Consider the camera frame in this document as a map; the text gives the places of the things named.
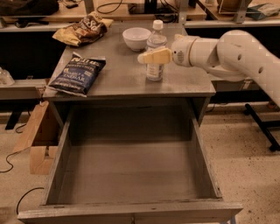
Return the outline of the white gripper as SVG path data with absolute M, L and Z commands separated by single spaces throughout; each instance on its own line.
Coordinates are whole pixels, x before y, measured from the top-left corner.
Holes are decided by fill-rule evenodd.
M 175 34 L 171 50 L 159 47 L 139 54 L 137 60 L 141 64 L 168 64 L 173 60 L 178 66 L 190 67 L 190 51 L 197 38 L 198 36 Z

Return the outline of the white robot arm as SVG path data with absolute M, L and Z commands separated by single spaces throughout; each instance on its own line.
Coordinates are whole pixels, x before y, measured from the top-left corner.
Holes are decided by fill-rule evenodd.
M 280 59 L 246 31 L 232 30 L 220 38 L 177 34 L 170 47 L 160 46 L 137 57 L 141 64 L 199 67 L 226 81 L 253 80 L 280 106 Z

